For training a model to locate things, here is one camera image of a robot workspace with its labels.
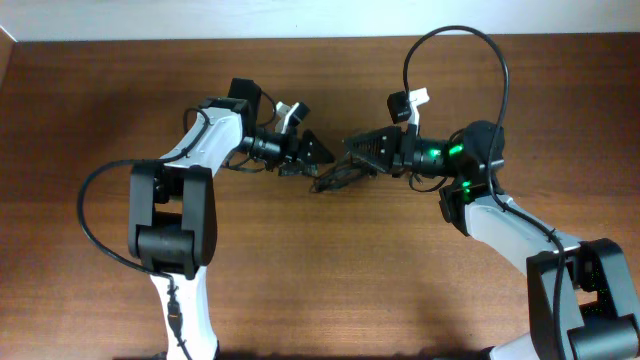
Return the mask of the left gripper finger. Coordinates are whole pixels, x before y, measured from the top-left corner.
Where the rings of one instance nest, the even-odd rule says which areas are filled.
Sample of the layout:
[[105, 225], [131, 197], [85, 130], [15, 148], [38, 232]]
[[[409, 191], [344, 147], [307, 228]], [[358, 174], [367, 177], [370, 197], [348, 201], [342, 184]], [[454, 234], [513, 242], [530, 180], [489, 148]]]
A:
[[318, 175], [318, 166], [316, 164], [304, 163], [286, 163], [278, 168], [279, 176], [305, 176], [316, 177]]
[[311, 130], [305, 130], [300, 141], [299, 159], [305, 164], [330, 164], [333, 153], [325, 147]]

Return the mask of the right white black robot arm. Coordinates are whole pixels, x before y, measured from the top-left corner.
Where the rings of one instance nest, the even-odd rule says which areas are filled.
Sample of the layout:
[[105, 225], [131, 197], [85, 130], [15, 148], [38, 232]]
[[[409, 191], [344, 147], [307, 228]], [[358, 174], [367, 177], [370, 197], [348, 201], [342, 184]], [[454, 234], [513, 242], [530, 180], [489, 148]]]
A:
[[504, 131], [476, 121], [447, 140], [415, 125], [345, 139], [350, 155], [379, 173], [451, 179], [440, 188], [446, 222], [507, 259], [527, 280], [529, 330], [481, 359], [634, 359], [639, 299], [621, 247], [563, 233], [519, 207], [497, 182]]

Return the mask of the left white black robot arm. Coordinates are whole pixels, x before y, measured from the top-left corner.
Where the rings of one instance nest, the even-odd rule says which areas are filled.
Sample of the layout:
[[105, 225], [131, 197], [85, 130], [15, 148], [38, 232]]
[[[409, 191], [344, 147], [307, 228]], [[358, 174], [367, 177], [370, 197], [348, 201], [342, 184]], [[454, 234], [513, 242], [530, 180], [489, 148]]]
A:
[[274, 105], [276, 128], [259, 126], [263, 95], [254, 81], [233, 79], [226, 96], [195, 107], [194, 124], [173, 149], [132, 168], [128, 248], [163, 305], [168, 348], [161, 359], [214, 359], [220, 352], [206, 273], [218, 235], [213, 178], [226, 159], [240, 152], [282, 176], [314, 176], [335, 160], [312, 131], [297, 132], [309, 113], [302, 102]]

